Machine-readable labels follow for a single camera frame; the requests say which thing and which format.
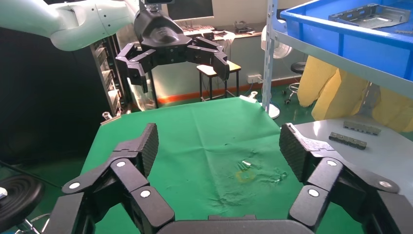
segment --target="monitor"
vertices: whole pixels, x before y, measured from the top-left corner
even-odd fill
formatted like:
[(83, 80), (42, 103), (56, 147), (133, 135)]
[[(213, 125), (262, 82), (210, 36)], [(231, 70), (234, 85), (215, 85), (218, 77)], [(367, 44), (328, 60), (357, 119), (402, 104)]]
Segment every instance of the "monitor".
[(214, 17), (212, 0), (175, 0), (175, 3), (168, 4), (166, 9), (174, 21)]

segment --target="gray table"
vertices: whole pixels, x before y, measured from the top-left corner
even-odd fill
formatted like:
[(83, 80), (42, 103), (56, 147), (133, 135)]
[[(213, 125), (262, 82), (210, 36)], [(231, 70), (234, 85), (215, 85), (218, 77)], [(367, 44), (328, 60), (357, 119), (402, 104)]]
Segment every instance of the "gray table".
[[(344, 120), (370, 125), (381, 129), (379, 136), (372, 136), (344, 129)], [(328, 119), (295, 125), (305, 137), (328, 142), (343, 158), (352, 164), (388, 178), (399, 185), (400, 194), (413, 204), (413, 142), (390, 128), (361, 117)], [(328, 139), (331, 132), (367, 142), (359, 150)]]

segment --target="green cloth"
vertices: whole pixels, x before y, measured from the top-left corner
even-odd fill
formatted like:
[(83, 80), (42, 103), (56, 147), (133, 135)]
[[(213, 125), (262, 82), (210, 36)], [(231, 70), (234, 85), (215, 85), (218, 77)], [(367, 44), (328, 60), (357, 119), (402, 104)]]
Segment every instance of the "green cloth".
[[(100, 127), (82, 172), (106, 161), (119, 142), (140, 136), (149, 122), (158, 125), (159, 151), (148, 180), (176, 220), (287, 218), (302, 184), (280, 152), (280, 128), (259, 104), (239, 98), (123, 115)], [(121, 205), (96, 226), (97, 234), (136, 231)], [(330, 204), (318, 233), (362, 231), (341, 207)]]

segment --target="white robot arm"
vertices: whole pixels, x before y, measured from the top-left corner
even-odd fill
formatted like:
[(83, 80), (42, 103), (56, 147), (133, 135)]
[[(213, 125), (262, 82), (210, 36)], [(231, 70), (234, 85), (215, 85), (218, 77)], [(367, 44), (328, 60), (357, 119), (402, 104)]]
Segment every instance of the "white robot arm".
[(132, 23), (139, 0), (0, 0), (0, 27), (50, 38), (60, 50), (83, 48)]

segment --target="blue plastic bin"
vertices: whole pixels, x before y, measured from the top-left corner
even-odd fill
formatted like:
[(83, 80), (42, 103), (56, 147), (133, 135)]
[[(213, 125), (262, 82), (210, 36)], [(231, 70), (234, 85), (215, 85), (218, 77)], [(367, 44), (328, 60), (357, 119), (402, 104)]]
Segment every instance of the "blue plastic bin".
[[(378, 30), (328, 20), (328, 16), (376, 3), (411, 10), (409, 22)], [(316, 0), (281, 12), (289, 36), (346, 59), (413, 81), (413, 0)]]

